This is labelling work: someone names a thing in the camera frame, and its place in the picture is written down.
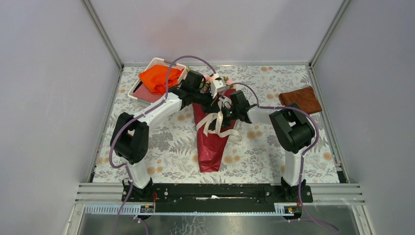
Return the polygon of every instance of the gray wall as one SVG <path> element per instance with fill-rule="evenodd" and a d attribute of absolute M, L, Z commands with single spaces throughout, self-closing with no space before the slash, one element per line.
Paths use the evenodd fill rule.
<path fill-rule="evenodd" d="M 92 0 L 125 63 L 305 62 L 342 0 Z"/>
<path fill-rule="evenodd" d="M 62 234 L 117 68 L 79 0 L 3 0 L 0 32 L 0 234 Z"/>
<path fill-rule="evenodd" d="M 355 0 L 316 66 L 378 234 L 413 234 L 415 1 Z"/>

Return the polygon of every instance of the floral tablecloth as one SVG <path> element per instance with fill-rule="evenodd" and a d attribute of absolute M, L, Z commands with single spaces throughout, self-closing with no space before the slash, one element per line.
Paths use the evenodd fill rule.
<path fill-rule="evenodd" d="M 118 115 L 133 114 L 144 105 L 127 96 L 145 67 L 125 67 L 118 94 L 108 120 L 99 151 L 93 182 L 120 182 L 127 177 L 124 168 L 112 169 L 108 154 L 110 139 Z M 208 67 L 191 67 L 210 74 Z M 310 86 L 305 66 L 218 66 L 221 76 L 250 85 L 263 105 L 280 105 L 278 94 Z M 237 86 L 254 103 L 248 89 Z M 306 154 L 304 174 L 310 183 L 338 183 L 335 165 L 320 114 L 312 117 L 319 124 L 321 139 Z M 228 141 L 219 172 L 200 173 L 197 161 L 196 125 L 191 106 L 171 115 L 150 132 L 149 150 L 144 158 L 147 172 L 155 183 L 279 183 L 285 170 L 284 149 L 272 126 L 237 122 L 235 129 L 243 138 L 241 144 Z M 114 154 L 114 162 L 121 163 Z"/>

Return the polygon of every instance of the red paper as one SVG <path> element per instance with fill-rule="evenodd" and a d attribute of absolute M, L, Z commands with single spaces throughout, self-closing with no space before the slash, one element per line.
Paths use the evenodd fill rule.
<path fill-rule="evenodd" d="M 234 91 L 235 89 L 227 90 L 225 96 L 229 97 Z M 208 115 L 202 111 L 202 107 L 198 104 L 193 104 L 193 113 L 196 124 Z M 234 126 L 235 121 L 232 121 L 231 126 L 222 128 L 221 132 L 233 129 Z M 219 171 L 228 136 L 223 138 L 220 138 L 217 134 L 208 134 L 206 136 L 203 134 L 203 128 L 204 126 L 197 131 L 197 155 L 200 172 Z"/>

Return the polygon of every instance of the reflective surface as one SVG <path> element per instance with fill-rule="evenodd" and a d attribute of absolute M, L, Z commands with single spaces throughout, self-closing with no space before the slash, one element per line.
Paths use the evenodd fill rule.
<path fill-rule="evenodd" d="M 347 206 L 307 206 L 316 219 L 336 225 L 341 234 L 359 234 L 353 212 Z M 81 235 L 111 235 L 115 215 L 85 214 Z M 277 235 L 332 233 L 308 221 L 288 223 L 277 216 L 152 216 L 145 221 L 151 235 Z M 130 215 L 120 216 L 117 235 L 145 234 L 144 225 Z"/>

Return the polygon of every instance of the white wall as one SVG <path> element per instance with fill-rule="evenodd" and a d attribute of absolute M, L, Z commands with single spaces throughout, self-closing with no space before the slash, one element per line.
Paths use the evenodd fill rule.
<path fill-rule="evenodd" d="M 415 1 L 352 1 L 316 66 L 379 235 L 414 234 Z"/>
<path fill-rule="evenodd" d="M 342 0 L 92 0 L 124 63 L 307 62 Z"/>
<path fill-rule="evenodd" d="M 62 234 L 117 68 L 79 0 L 3 0 L 0 32 L 0 234 Z"/>

